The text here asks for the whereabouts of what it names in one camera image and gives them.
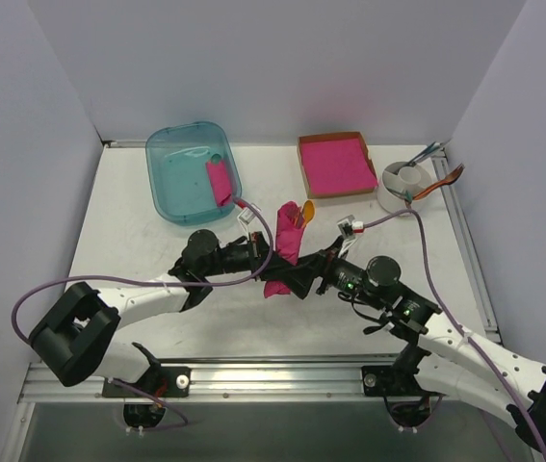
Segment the pink paper napkin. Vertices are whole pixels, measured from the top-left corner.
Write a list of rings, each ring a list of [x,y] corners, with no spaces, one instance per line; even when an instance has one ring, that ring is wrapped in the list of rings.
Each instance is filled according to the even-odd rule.
[[[294,201],[283,204],[277,211],[275,228],[275,252],[292,265],[299,259],[304,229],[296,224],[299,205]],[[264,286],[264,298],[274,295],[289,295],[290,289],[280,281],[267,281]]]

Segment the orange plastic spoon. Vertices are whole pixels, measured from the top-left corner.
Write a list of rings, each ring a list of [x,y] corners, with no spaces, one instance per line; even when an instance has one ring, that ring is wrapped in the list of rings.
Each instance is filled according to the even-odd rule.
[[[314,217],[315,205],[312,200],[306,200],[299,211],[297,226],[300,228],[305,228]]]

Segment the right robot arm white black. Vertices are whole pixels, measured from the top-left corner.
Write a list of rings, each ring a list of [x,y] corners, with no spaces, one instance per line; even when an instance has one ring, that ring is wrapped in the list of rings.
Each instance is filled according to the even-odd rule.
[[[377,327],[406,343],[379,386],[382,395],[448,395],[502,419],[546,453],[546,365],[450,319],[402,282],[395,260],[377,256],[362,269],[321,251],[284,269],[281,279],[299,297],[320,279],[323,290],[334,288],[346,301],[380,312]]]

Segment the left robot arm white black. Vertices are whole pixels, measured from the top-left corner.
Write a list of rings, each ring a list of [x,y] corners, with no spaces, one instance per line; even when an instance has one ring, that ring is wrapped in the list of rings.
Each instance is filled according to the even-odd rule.
[[[165,274],[142,284],[117,282],[95,289],[87,281],[71,285],[33,328],[28,344],[71,387],[91,376],[124,381],[138,396],[159,384],[156,358],[140,343],[121,343],[117,331],[162,315],[184,313],[199,305],[215,285],[210,277],[248,272],[264,281],[264,295],[301,295],[294,277],[303,230],[278,230],[274,244],[259,232],[221,245],[210,230],[195,231],[181,256]]]

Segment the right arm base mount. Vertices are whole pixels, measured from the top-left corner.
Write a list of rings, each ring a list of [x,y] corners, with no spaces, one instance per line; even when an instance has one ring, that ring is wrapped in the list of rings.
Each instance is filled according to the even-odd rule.
[[[400,433],[418,433],[443,401],[442,394],[423,390],[413,375],[392,366],[363,366],[361,378],[363,395],[383,400],[389,419]]]

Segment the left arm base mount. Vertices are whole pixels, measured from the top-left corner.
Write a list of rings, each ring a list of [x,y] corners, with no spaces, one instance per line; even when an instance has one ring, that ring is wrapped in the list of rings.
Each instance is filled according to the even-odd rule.
[[[124,400],[119,413],[124,424],[141,435],[186,427],[187,416],[169,404],[169,398],[187,398],[192,370],[186,366],[152,368],[136,383],[107,379],[102,388],[104,398]]]

